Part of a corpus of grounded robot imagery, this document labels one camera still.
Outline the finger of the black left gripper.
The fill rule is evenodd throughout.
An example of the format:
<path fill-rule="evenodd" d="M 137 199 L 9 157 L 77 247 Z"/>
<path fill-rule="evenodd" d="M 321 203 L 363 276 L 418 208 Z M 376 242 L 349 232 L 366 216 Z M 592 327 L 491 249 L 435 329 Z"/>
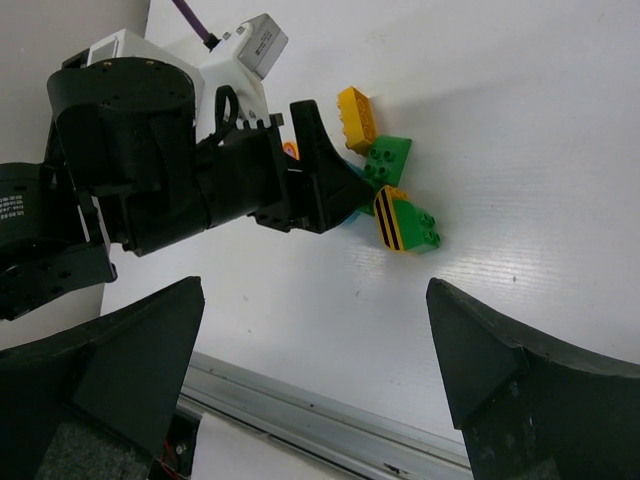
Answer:
<path fill-rule="evenodd" d="M 292 226 L 322 234 L 341 223 L 340 196 L 349 170 L 326 132 L 315 101 L 295 102 L 290 112 L 300 154 L 287 178 Z M 360 206 L 372 188 L 365 180 Z"/>

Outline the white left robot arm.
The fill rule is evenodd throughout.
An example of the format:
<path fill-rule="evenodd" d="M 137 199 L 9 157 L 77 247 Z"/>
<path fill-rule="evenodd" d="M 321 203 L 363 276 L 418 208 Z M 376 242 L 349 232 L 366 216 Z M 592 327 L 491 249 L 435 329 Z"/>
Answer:
<path fill-rule="evenodd" d="M 262 82 L 286 41 L 206 34 L 195 67 L 120 31 L 64 62 L 43 161 L 1 167 L 2 318 L 113 282 L 112 244 L 144 256 L 243 216 L 321 234 L 370 202 L 314 101 L 291 105 L 284 150 Z"/>

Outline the green number three lego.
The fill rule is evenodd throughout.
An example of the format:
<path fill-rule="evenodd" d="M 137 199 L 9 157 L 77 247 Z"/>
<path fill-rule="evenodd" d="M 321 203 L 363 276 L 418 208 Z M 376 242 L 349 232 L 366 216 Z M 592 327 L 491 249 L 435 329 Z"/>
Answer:
<path fill-rule="evenodd" d="M 374 201 L 375 197 L 378 193 L 378 189 L 373 187 L 367 194 L 365 202 L 358 208 L 358 212 L 361 214 L 365 214 L 373 217 L 375 215 L 374 212 Z"/>

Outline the teal round flower lego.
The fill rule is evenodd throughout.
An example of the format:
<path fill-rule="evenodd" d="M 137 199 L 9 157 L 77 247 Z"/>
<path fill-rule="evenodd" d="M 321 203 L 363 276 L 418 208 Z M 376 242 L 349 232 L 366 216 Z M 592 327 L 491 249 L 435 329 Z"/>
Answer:
<path fill-rule="evenodd" d="M 360 206 L 363 185 L 365 184 L 360 167 L 349 161 L 345 161 L 345 165 L 349 174 L 344 178 L 345 189 L 340 196 L 340 226 L 349 225 L 358 215 L 357 209 Z"/>

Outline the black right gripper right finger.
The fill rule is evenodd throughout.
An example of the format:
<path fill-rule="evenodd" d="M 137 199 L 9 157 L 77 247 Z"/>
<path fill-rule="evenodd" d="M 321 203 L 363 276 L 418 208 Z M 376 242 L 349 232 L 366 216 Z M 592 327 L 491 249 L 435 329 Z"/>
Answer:
<path fill-rule="evenodd" d="M 426 291 L 452 423 L 476 479 L 636 479 L 639 367 L 437 278 Z"/>

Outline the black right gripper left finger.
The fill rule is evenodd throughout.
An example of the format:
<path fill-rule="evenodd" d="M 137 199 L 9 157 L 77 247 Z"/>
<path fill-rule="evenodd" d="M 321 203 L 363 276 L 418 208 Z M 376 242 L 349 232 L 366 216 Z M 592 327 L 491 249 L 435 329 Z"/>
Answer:
<path fill-rule="evenodd" d="M 186 277 L 1 353 L 4 479 L 144 479 L 163 448 L 204 313 Z"/>

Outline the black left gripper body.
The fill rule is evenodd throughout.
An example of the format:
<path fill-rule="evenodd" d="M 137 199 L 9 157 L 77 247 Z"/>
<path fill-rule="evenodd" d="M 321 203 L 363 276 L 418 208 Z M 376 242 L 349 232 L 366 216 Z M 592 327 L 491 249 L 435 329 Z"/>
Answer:
<path fill-rule="evenodd" d="M 264 219 L 285 197 L 277 128 L 238 128 L 229 86 L 216 93 L 216 129 L 203 139 L 193 81 L 158 60 L 64 68 L 47 92 L 74 190 L 98 201 L 109 239 L 136 255 L 245 215 Z"/>

